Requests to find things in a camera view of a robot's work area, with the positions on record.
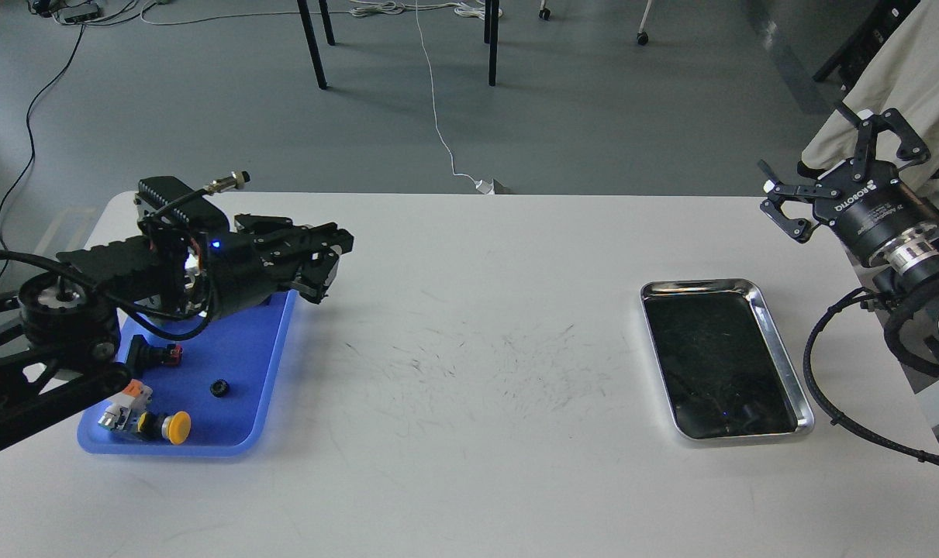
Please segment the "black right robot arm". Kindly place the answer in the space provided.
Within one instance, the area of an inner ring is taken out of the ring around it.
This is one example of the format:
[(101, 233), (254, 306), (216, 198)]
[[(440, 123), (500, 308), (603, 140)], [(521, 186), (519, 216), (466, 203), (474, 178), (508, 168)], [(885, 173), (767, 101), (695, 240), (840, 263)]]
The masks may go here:
[(888, 349), (906, 367), (939, 377), (939, 211), (900, 177), (929, 161), (930, 150), (897, 109), (835, 107), (857, 133), (851, 157), (810, 186), (786, 184), (759, 161), (767, 178), (761, 211), (797, 243), (826, 226), (860, 265), (879, 268)]

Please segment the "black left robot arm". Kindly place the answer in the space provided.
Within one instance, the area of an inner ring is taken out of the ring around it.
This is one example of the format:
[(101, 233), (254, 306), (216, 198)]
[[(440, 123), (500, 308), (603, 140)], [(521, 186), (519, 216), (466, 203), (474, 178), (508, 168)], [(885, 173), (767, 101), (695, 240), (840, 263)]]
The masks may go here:
[(296, 225), (281, 216), (229, 219), (210, 195), (243, 188), (233, 172), (200, 188), (177, 177), (137, 184), (138, 236), (61, 252), (54, 259), (0, 250), (0, 261), (40, 269), (0, 293), (0, 452), (116, 395), (106, 424), (140, 440), (185, 441), (189, 417), (136, 410), (147, 401), (139, 373), (175, 363), (181, 342), (211, 322), (296, 291), (318, 304), (354, 236), (334, 222)]

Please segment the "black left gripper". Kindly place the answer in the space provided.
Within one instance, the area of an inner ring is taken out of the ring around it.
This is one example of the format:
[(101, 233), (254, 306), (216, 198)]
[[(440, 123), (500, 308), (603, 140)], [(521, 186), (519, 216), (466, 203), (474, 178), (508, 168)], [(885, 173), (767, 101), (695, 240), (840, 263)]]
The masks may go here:
[[(252, 213), (238, 213), (234, 222), (236, 232), (201, 234), (210, 320), (221, 320), (289, 290), (320, 304), (335, 280), (341, 254), (354, 247), (354, 236), (335, 222), (298, 226), (290, 218)], [(302, 253), (312, 254), (293, 273), (273, 258)]]

